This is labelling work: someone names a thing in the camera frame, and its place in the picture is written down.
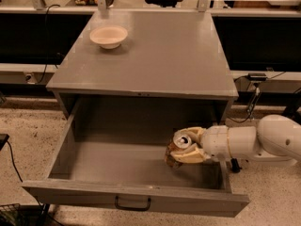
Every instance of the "drawer handle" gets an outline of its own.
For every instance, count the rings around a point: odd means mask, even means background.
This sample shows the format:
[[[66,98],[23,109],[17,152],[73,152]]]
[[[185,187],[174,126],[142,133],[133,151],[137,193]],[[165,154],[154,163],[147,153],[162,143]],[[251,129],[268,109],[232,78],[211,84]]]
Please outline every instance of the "drawer handle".
[[[148,198],[148,204],[146,207],[124,207],[119,204],[119,196],[116,196],[115,197],[115,206],[117,209],[120,209],[120,210],[144,212],[144,211],[148,211],[150,209],[151,199]]]

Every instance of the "drawer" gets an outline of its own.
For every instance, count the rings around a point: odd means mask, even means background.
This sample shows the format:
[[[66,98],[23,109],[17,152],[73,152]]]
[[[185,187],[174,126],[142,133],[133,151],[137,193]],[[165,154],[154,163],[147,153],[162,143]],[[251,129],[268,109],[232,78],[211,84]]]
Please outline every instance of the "drawer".
[[[210,100],[80,96],[42,181],[23,188],[40,202],[234,217],[248,203],[234,195],[225,162],[170,168],[176,130],[210,126]]]

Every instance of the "gray tabletop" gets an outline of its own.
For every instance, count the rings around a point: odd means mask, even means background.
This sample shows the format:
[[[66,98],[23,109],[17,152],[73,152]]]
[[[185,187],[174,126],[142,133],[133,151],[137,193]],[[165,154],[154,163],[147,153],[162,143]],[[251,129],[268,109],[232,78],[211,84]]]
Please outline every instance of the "gray tabletop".
[[[100,25],[128,37],[105,50],[89,39]],[[96,11],[49,84],[49,90],[188,98],[233,98],[237,90],[211,14]]]

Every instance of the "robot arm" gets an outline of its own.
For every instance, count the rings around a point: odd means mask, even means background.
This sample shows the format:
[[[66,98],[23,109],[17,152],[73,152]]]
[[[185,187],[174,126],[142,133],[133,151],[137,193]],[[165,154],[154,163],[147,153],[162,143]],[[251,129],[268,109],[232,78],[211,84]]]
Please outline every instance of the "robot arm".
[[[184,129],[176,132],[172,144],[177,150],[169,150],[169,154],[178,163],[237,158],[271,166],[290,166],[301,161],[301,125],[270,115],[262,118],[257,127],[222,125]]]

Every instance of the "white bowl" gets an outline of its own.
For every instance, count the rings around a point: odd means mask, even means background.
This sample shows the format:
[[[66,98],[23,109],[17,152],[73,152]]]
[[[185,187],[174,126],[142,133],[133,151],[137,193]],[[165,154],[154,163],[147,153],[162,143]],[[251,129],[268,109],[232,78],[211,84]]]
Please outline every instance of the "white bowl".
[[[128,36],[128,31],[117,25],[100,26],[90,33],[90,39],[104,49],[115,49]]]

